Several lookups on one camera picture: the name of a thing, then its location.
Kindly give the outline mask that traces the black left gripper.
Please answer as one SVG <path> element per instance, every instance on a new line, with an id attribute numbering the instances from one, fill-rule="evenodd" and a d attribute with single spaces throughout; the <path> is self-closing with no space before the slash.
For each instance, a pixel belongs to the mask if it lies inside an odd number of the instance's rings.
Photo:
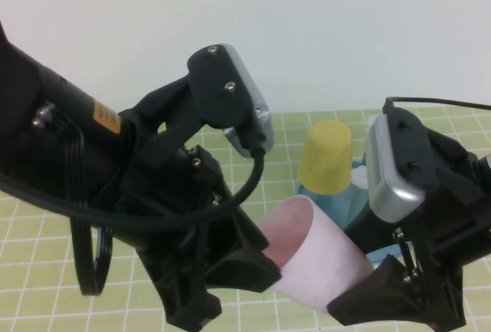
<path id="1" fill-rule="evenodd" d="M 281 278 L 263 253 L 268 240 L 240 208 L 244 197 L 230 192 L 220 164 L 204 148 L 178 149 L 159 169 L 145 166 L 131 149 L 111 159 L 114 211 L 157 224 L 151 232 L 115 232 L 137 250 L 168 324 L 202 328 L 222 313 L 206 285 L 262 293 Z"/>

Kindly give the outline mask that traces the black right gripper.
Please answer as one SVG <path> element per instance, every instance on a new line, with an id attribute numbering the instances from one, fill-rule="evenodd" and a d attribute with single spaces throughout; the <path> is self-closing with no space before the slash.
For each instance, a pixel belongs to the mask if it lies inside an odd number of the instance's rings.
<path id="1" fill-rule="evenodd" d="M 341 324 L 462 327 L 463 268 L 490 253 L 490 158 L 428 128 L 395 129 L 394 158 L 398 172 L 424 193 L 403 221 L 417 266 L 407 270 L 395 258 L 394 225 L 366 203 L 344 233 L 369 259 L 384 260 L 329 302 L 328 312 Z"/>

